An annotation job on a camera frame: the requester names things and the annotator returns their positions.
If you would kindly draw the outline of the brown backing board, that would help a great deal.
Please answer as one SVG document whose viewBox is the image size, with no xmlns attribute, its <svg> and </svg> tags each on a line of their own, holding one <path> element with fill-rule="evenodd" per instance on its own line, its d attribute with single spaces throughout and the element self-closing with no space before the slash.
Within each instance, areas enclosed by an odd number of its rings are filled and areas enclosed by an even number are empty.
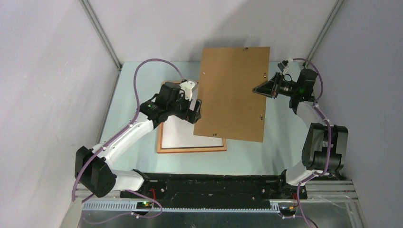
<svg viewBox="0 0 403 228">
<path fill-rule="evenodd" d="M 266 97 L 252 90 L 269 74 L 269 47 L 204 48 L 194 135 L 263 142 Z"/>
</svg>

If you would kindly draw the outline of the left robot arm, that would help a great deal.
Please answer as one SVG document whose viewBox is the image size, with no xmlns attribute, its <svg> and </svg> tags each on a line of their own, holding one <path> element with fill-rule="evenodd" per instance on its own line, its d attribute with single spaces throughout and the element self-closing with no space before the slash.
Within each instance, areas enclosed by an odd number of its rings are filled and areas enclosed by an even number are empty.
<svg viewBox="0 0 403 228">
<path fill-rule="evenodd" d="M 192 80 L 180 83 L 165 82 L 160 91 L 140 104 L 137 114 L 123 128 L 103 143 L 92 148 L 80 147 L 75 156 L 77 184 L 85 186 L 98 198 L 111 191 L 131 190 L 144 198 L 150 192 L 150 184 L 140 171 L 115 170 L 117 160 L 135 142 L 175 116 L 191 124 L 201 118 L 200 99 L 193 100 L 198 84 Z"/>
</svg>

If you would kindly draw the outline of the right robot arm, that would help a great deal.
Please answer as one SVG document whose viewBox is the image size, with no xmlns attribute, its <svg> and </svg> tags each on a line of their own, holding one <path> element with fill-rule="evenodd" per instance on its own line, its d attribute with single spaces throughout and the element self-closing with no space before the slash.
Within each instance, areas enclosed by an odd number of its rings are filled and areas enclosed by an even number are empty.
<svg viewBox="0 0 403 228">
<path fill-rule="evenodd" d="M 267 82 L 253 88 L 253 92 L 268 98 L 284 95 L 290 98 L 289 107 L 308 127 L 300 161 L 282 172 L 276 186 L 277 194 L 284 199 L 313 178 L 339 171 L 345 163 L 348 129 L 332 125 L 319 107 L 314 96 L 314 85 L 321 79 L 312 69 L 302 69 L 297 81 L 286 80 L 285 74 L 276 72 Z"/>
</svg>

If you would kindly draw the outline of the right aluminium corner post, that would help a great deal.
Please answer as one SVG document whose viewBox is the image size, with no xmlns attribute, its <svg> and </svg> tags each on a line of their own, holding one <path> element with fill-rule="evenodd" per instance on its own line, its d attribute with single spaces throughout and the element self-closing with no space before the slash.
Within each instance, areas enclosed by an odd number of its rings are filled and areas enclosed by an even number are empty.
<svg viewBox="0 0 403 228">
<path fill-rule="evenodd" d="M 344 6 L 346 0 L 337 0 L 335 2 L 335 4 L 333 5 L 327 19 L 325 20 L 317 38 L 314 41 L 314 44 L 312 45 L 307 57 L 306 57 L 306 61 L 312 61 L 312 59 L 314 58 L 316 52 L 319 50 L 323 40 L 325 39 L 327 33 L 329 32 L 329 30 L 331 29 L 335 19 L 337 18 L 337 16 L 339 15 L 339 12 L 341 11 L 342 7 Z"/>
</svg>

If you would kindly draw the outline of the aluminium corner post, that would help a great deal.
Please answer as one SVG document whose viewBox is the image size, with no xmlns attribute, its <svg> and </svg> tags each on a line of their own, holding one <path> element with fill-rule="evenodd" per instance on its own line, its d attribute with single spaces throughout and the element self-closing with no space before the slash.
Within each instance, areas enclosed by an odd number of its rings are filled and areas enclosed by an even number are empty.
<svg viewBox="0 0 403 228">
<path fill-rule="evenodd" d="M 312 61 L 312 59 L 314 58 L 316 52 L 319 50 L 323 40 L 325 39 L 327 33 L 329 32 L 329 30 L 331 29 L 335 19 L 337 18 L 337 16 L 339 15 L 339 12 L 341 11 L 342 7 L 344 6 L 346 0 L 337 0 L 335 2 L 335 4 L 333 5 L 327 19 L 325 20 L 317 38 L 314 41 L 314 44 L 312 45 L 307 57 L 306 57 L 306 61 Z"/>
<path fill-rule="evenodd" d="M 99 20 L 91 2 L 89 0 L 79 0 L 84 12 L 86 13 L 90 23 L 92 24 L 96 34 L 98 35 L 101 43 L 103 44 L 105 50 L 107 51 L 109 57 L 111 58 L 114 66 L 118 71 L 121 71 L 123 64 L 119 60 L 113 45 L 105 32 L 101 21 Z"/>
</svg>

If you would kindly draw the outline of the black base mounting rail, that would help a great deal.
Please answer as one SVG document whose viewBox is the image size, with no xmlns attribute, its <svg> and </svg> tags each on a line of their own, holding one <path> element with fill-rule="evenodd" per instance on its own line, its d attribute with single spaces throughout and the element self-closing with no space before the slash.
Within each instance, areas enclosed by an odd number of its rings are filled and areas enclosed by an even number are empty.
<svg viewBox="0 0 403 228">
<path fill-rule="evenodd" d="M 162 207 L 265 209 L 274 200 L 307 199 L 305 187 L 286 186 L 276 175 L 146 173 L 139 193 Z"/>
</svg>

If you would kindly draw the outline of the left aluminium corner post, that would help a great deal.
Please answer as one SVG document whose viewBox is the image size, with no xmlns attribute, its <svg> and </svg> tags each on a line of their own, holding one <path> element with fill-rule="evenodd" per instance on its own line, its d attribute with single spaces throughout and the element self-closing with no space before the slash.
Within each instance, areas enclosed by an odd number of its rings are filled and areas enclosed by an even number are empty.
<svg viewBox="0 0 403 228">
<path fill-rule="evenodd" d="M 101 21 L 99 20 L 91 2 L 89 0 L 79 0 L 84 12 L 86 13 L 90 23 L 92 24 L 96 34 L 98 35 L 101 43 L 103 44 L 105 50 L 107 51 L 109 57 L 111 58 L 114 66 L 118 71 L 121 71 L 123 64 L 119 60 L 113 45 L 105 32 Z"/>
</svg>

